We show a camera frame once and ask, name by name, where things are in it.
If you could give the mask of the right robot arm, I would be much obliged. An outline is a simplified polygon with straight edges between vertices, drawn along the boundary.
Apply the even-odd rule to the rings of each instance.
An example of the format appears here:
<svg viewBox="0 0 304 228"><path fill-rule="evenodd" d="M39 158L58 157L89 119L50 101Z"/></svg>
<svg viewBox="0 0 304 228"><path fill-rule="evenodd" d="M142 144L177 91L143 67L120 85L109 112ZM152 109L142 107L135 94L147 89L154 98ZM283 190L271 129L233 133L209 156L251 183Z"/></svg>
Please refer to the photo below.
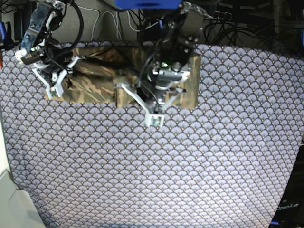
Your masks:
<svg viewBox="0 0 304 228"><path fill-rule="evenodd" d="M79 19L79 31L70 47L58 48L58 41L52 38L63 19L62 10L72 6ZM73 73L76 63L82 56L73 54L73 49L84 31L84 19L80 8L72 0L45 0L31 15L29 27L15 53L16 59L29 67L46 87L49 99L61 97L64 93L62 82Z"/></svg>

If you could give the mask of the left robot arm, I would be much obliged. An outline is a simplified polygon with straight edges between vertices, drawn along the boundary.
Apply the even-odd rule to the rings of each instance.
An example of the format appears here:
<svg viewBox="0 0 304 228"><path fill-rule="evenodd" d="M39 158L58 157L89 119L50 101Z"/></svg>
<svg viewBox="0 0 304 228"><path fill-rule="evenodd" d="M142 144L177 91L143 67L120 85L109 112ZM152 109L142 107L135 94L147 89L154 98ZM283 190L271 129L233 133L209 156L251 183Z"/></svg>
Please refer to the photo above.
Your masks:
<svg viewBox="0 0 304 228"><path fill-rule="evenodd" d="M193 78L191 55L208 18L202 6L182 1L165 15L162 34L142 66L127 68L137 81L116 85L145 111L147 127L163 127L166 110L190 93L184 86Z"/></svg>

